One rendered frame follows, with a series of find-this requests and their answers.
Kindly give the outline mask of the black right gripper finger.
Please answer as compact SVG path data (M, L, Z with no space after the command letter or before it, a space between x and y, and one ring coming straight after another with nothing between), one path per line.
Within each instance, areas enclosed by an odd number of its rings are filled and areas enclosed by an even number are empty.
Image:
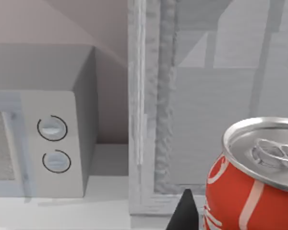
M166 230L199 230L199 213L191 189L185 189Z

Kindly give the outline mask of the red and white can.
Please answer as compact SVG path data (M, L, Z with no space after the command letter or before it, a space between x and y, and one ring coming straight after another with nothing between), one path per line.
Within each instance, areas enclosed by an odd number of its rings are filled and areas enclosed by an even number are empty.
M288 118L231 125L205 190L204 230L288 230Z

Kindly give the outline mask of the round microwave knob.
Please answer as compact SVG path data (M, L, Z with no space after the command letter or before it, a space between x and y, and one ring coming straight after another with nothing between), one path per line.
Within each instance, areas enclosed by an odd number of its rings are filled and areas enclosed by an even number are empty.
M66 137L68 127L62 118L50 115L44 119L39 119L37 123L37 131L45 140L55 142L63 140Z
M56 149L54 152L44 153L42 163L49 172L57 174L68 171L72 164L68 154L59 149Z

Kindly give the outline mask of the pale microwave oven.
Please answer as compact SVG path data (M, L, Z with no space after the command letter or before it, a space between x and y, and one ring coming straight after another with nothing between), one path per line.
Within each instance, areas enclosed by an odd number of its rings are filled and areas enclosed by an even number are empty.
M0 197L83 197L97 125L92 45L0 44Z

